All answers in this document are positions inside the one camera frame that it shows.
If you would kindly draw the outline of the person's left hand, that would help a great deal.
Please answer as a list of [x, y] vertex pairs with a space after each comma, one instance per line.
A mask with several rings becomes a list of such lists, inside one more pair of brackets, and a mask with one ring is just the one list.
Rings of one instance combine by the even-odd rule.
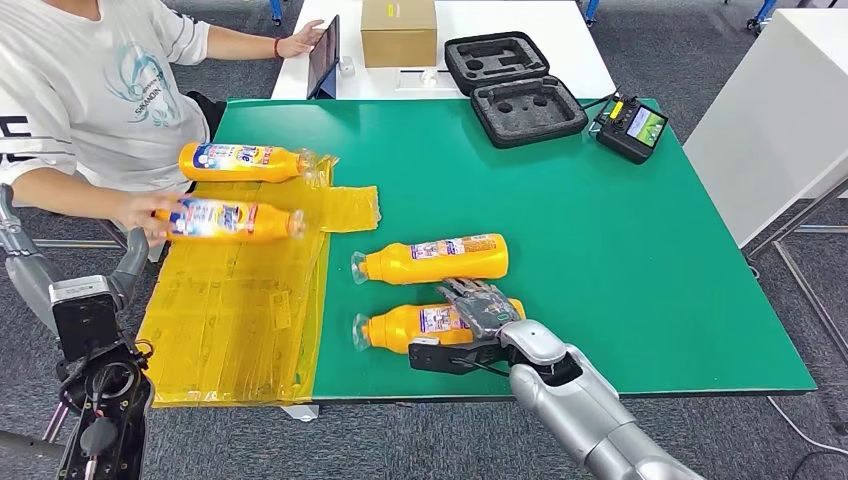
[[281, 59], [288, 59], [309, 53], [324, 34], [325, 29], [322, 27], [323, 24], [323, 20], [313, 20], [291, 36], [275, 39], [275, 56]]

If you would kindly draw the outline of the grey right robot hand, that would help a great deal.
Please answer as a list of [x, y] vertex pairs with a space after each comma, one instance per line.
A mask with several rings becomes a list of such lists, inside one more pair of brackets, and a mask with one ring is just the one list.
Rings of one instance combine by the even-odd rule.
[[456, 309], [475, 340], [491, 340], [508, 323], [524, 317], [494, 285], [469, 278], [446, 278], [436, 290]]

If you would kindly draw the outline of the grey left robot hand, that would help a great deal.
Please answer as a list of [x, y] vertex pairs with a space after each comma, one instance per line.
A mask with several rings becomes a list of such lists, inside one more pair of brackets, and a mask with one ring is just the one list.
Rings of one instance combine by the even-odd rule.
[[20, 296], [48, 329], [58, 331], [53, 312], [56, 306], [104, 296], [107, 309], [113, 313], [127, 307], [148, 259], [149, 246], [142, 229], [128, 233], [124, 256], [112, 274], [61, 280], [59, 271], [22, 228], [14, 213], [13, 197], [12, 187], [3, 184], [1, 246], [6, 252], [6, 270]]

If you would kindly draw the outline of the person's right hand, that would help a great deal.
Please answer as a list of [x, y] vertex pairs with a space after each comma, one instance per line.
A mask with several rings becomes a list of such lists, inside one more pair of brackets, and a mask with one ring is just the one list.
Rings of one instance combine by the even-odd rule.
[[120, 223], [128, 231], [140, 228], [150, 246], [164, 244], [169, 221], [156, 216], [162, 210], [181, 210], [183, 195], [176, 193], [129, 193], [119, 192], [109, 208], [108, 218]]

